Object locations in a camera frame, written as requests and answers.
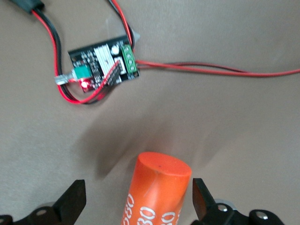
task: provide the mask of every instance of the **printed number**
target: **printed number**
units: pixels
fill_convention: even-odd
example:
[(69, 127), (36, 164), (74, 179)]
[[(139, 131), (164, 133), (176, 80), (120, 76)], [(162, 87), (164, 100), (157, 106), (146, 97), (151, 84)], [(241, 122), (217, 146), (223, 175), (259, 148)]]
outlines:
[(161, 220), (166, 224), (172, 222), (174, 219), (175, 219), (175, 212), (166, 212), (165, 214), (163, 214), (161, 218)]
[[(149, 213), (151, 214), (151, 216), (145, 215), (145, 213), (144, 213), (143, 211), (149, 212)], [(150, 208), (148, 208), (148, 207), (145, 207), (145, 206), (141, 207), (141, 209), (140, 209), (140, 214), (141, 214), (142, 217), (144, 217), (144, 218), (146, 218), (146, 219), (148, 219), (148, 220), (152, 220), (152, 219), (155, 218), (155, 211), (152, 210), (152, 209), (150, 209)]]
[(123, 225), (130, 225), (129, 219), (132, 217), (132, 209), (135, 204), (135, 201), (133, 200), (133, 197), (131, 194), (128, 194), (127, 197), (127, 203), (125, 205), (124, 209), (124, 216), (126, 216), (123, 219)]
[(143, 218), (139, 218), (138, 220), (137, 220), (137, 225), (153, 225), (153, 223), (151, 222), (151, 221), (149, 221), (149, 220), (144, 220)]
[(128, 219), (131, 218), (131, 216), (132, 216), (132, 210), (131, 210), (131, 208), (130, 208), (129, 205), (125, 206), (125, 214), (126, 214), (126, 216), (127, 216)]
[(123, 225), (129, 225), (129, 220), (128, 220), (128, 218), (124, 218), (124, 220), (123, 220)]
[(132, 197), (131, 194), (128, 195), (128, 198), (127, 198), (127, 204), (128, 204), (128, 206), (129, 206), (130, 208), (132, 208), (133, 205), (135, 204), (135, 201), (133, 200), (133, 197)]

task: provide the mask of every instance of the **black circuit board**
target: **black circuit board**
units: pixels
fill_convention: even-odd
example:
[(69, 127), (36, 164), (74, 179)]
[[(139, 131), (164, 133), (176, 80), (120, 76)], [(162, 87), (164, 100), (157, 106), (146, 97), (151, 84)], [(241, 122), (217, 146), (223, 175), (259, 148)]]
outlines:
[(128, 72), (128, 68), (124, 61), (122, 47), (128, 45), (127, 36), (110, 39), (101, 43), (96, 43), (86, 47), (78, 48), (69, 51), (73, 67), (80, 67), (88, 65), (92, 72), (92, 77), (88, 79), (88, 86), (83, 88), (84, 92), (96, 90), (107, 75), (107, 68), (109, 68), (117, 60), (120, 61), (122, 70), (120, 76), (116, 79), (114, 84), (121, 83), (126, 80), (133, 80), (139, 77), (139, 72)]

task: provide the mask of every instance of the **black wire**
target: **black wire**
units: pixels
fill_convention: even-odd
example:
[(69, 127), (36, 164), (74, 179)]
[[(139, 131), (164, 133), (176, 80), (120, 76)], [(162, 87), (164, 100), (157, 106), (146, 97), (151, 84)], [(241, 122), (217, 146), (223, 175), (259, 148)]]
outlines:
[[(46, 25), (48, 26), (49, 30), (51, 31), (55, 43), (56, 43), (56, 57), (57, 57), (57, 71), (58, 74), (61, 75), (63, 74), (62, 72), (62, 66), (61, 66), (61, 42), (60, 42), (60, 37), (58, 35), (58, 32), (56, 30), (56, 28), (54, 27), (54, 25), (51, 23), (51, 21), (45, 16), (45, 14), (39, 10), (38, 8), (34, 9), (34, 11), (42, 18), (42, 20), (46, 23)], [(70, 93), (70, 91), (68, 90), (68, 87), (63, 84), (61, 85), (61, 89), (64, 92), (64, 94), (71, 100), (76, 101), (77, 99)]]
[[(112, 0), (107, 0), (107, 1), (111, 4), (111, 6), (112, 6), (113, 9), (116, 11), (116, 13), (118, 14), (118, 16), (121, 18), (120, 13), (119, 13), (117, 7), (115, 6), (115, 4), (112, 2)], [(129, 28), (129, 32), (130, 32), (131, 39), (132, 39), (131, 49), (134, 49), (134, 48), (135, 48), (135, 36), (134, 36), (134, 34), (133, 34), (133, 31), (132, 31), (130, 25), (129, 25), (128, 23), (127, 23), (127, 25), (128, 25), (128, 28)]]
[[(114, 5), (114, 3), (111, 0), (108, 0), (108, 1), (120, 17), (120, 14), (119, 14), (116, 6)], [(59, 75), (61, 75), (61, 74), (63, 74), (63, 72), (62, 72), (62, 63), (61, 63), (61, 41), (60, 41), (60, 37), (58, 35), (58, 32), (57, 32), (55, 26), (51, 23), (51, 21), (45, 16), (45, 14), (41, 10), (36, 8), (36, 9), (34, 9), (34, 11), (46, 23), (49, 30), (51, 31), (52, 36), (54, 37), (54, 40), (55, 40), (55, 43), (56, 43), (56, 53), (57, 53), (57, 55), (56, 55), (56, 57), (57, 57), (57, 72), (58, 72)], [(131, 36), (131, 39), (132, 39), (131, 48), (133, 49), (134, 46), (135, 46), (135, 37), (134, 37), (133, 31), (132, 31), (131, 27), (129, 26), (129, 24), (128, 24), (128, 27), (129, 27), (130, 36)], [(65, 84), (61, 85), (61, 89), (69, 99), (71, 99), (73, 101), (77, 101), (77, 99), (70, 93), (70, 91), (68, 90), (68, 87)], [(96, 102), (98, 102), (97, 99), (95, 99), (92, 102), (88, 102), (88, 103), (84, 103), (84, 104), (85, 105), (91, 105), (91, 104), (94, 104)]]
[[(224, 69), (224, 70), (228, 70), (228, 71), (233, 71), (233, 72), (241, 72), (241, 73), (246, 73), (247, 71), (243, 71), (237, 68), (229, 68), (226, 66), (222, 66), (222, 65), (214, 65), (214, 64), (207, 64), (207, 63), (202, 63), (202, 62), (167, 62), (164, 64), (170, 64), (170, 65), (177, 65), (177, 66), (199, 66), (199, 67), (210, 67), (210, 68), (219, 68), (219, 69)], [(152, 66), (148, 66), (145, 64), (138, 64), (138, 68), (139, 69), (148, 69), (148, 68), (155, 68)]]

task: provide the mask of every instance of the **red wire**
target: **red wire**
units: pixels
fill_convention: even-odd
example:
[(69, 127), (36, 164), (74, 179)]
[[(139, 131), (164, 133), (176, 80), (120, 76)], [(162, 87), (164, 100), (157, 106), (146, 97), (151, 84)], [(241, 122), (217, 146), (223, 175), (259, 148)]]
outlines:
[(116, 0), (112, 0), (112, 2), (114, 3), (115, 7), (117, 8), (119, 14), (120, 14), (120, 17), (121, 17), (121, 20), (123, 22), (123, 25), (125, 27), (125, 32), (128, 36), (128, 39), (129, 39), (129, 43), (130, 45), (132, 45), (132, 37), (131, 37), (131, 34), (130, 34), (130, 30), (129, 30), (129, 27), (128, 27), (128, 23), (127, 23), (127, 20), (122, 12), (122, 9), (121, 7), (118, 5), (117, 1)]
[(53, 54), (54, 54), (54, 73), (55, 76), (58, 76), (58, 70), (57, 70), (57, 50), (56, 50), (56, 42), (55, 39), (49, 29), (49, 27), (47, 26), (47, 24), (44, 22), (44, 20), (34, 11), (31, 11), (32, 14), (43, 24), (43, 26), (46, 28), (46, 30), (48, 31), (48, 34), (50, 35), (51, 41), (52, 41), (52, 45), (53, 45)]
[(276, 72), (276, 73), (252, 73), (252, 72), (233, 72), (233, 71), (220, 71), (220, 70), (213, 70), (213, 69), (202, 69), (202, 68), (179, 66), (174, 64), (149, 62), (143, 60), (137, 60), (136, 63), (147, 65), (154, 68), (168, 68), (168, 69), (183, 70), (183, 71), (194, 72), (194, 73), (229, 75), (229, 76), (275, 77), (275, 76), (284, 76), (284, 75), (300, 73), (300, 69), (289, 70), (284, 72)]
[[(228, 66), (222, 66), (214, 63), (205, 63), (205, 62), (175, 62), (175, 63), (166, 63), (169, 65), (176, 65), (176, 66), (201, 66), (201, 67), (213, 67), (213, 68), (220, 68), (220, 69), (226, 69), (226, 70), (231, 70), (231, 71), (236, 71), (236, 72), (241, 72), (241, 73), (246, 73), (248, 71), (237, 69), (234, 67), (228, 67)], [(149, 69), (153, 68), (152, 66), (147, 66), (147, 65), (138, 65), (139, 69)]]
[[(58, 70), (57, 70), (57, 49), (56, 49), (56, 42), (55, 42), (55, 39), (49, 29), (49, 27), (47, 26), (47, 24), (44, 22), (44, 20), (34, 11), (32, 10), (32, 14), (43, 24), (43, 26), (46, 28), (50, 38), (51, 38), (51, 41), (52, 41), (52, 45), (53, 45), (53, 54), (54, 54), (54, 74), (55, 76), (58, 76), (59, 73), (58, 73)], [(111, 68), (114, 69), (117, 65), (117, 63), (119, 63), (119, 61), (117, 61), (114, 66)], [(93, 94), (91, 94), (89, 97), (87, 97), (86, 99), (83, 99), (83, 100), (71, 100), (69, 99), (65, 93), (62, 91), (62, 88), (61, 86), (57, 85), (57, 88), (61, 94), (61, 96), (68, 102), (72, 103), (72, 104), (83, 104), (83, 103), (87, 103), (89, 101), (91, 101), (94, 97), (96, 97), (96, 95), (103, 89), (104, 85), (106, 84), (107, 82), (107, 79), (109, 78), (109, 75), (106, 76), (105, 79), (103, 79), (103, 81), (101, 82), (99, 88), (97, 90), (95, 90), (93, 92)]]

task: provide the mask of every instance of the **circuit board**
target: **circuit board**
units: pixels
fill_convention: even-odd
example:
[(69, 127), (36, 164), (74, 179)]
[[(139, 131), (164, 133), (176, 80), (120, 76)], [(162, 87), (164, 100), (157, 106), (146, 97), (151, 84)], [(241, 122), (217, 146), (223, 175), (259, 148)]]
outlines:
[(96, 90), (117, 61), (120, 61), (121, 65), (120, 75), (114, 83), (108, 85), (139, 77), (127, 36), (75, 49), (68, 53), (74, 68), (87, 66), (91, 71), (91, 78), (80, 81), (84, 92)]

